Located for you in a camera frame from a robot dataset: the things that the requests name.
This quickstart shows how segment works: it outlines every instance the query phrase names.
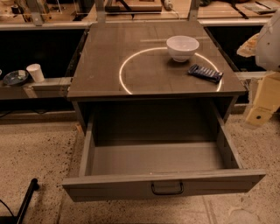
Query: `drawer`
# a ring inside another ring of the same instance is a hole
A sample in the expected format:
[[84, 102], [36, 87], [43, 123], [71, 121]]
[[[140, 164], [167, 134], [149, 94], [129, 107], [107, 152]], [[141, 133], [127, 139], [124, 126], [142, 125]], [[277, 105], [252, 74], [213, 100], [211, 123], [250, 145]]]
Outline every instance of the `drawer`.
[[73, 201], [245, 193], [242, 166], [211, 98], [93, 102]]

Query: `black handle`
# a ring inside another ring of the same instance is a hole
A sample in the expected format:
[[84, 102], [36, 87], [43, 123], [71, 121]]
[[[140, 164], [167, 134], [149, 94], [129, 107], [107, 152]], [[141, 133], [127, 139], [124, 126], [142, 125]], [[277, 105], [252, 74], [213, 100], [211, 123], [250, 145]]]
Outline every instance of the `black handle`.
[[180, 182], [180, 189], [176, 192], [157, 192], [154, 184], [151, 184], [151, 191], [155, 195], [176, 195], [176, 194], [181, 194], [184, 192], [184, 185], [183, 185], [183, 183]]

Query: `concrete floor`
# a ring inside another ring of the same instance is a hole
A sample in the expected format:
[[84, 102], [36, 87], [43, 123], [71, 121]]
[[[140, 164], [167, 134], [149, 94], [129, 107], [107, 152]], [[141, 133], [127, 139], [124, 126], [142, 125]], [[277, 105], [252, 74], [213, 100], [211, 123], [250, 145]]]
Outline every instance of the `concrete floor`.
[[[231, 115], [227, 129], [248, 168], [266, 177], [250, 192], [150, 200], [74, 203], [61, 186], [77, 175], [84, 136], [74, 112], [11, 113], [0, 118], [0, 199], [14, 214], [33, 178], [33, 194], [24, 223], [280, 223], [280, 115], [260, 129], [242, 127]], [[9, 215], [0, 205], [0, 216]]]

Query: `paper cup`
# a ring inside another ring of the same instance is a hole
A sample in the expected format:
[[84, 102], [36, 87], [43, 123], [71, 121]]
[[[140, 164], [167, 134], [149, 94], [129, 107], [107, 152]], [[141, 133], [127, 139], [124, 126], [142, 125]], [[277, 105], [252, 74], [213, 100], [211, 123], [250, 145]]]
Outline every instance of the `paper cup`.
[[45, 80], [40, 64], [29, 65], [26, 68], [26, 70], [28, 71], [28, 73], [31, 75], [31, 77], [34, 79], [35, 82], [41, 82]]

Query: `table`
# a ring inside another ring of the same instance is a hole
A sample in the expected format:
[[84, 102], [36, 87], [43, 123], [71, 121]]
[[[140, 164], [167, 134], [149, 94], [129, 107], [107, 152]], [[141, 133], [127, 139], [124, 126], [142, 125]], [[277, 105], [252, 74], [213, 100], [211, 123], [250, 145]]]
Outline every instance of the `table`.
[[[185, 63], [165, 41], [187, 35]], [[217, 85], [187, 74], [194, 63], [224, 73]], [[86, 135], [74, 201], [142, 199], [251, 189], [263, 170], [243, 169], [224, 127], [245, 88], [198, 22], [93, 24], [69, 88]]]

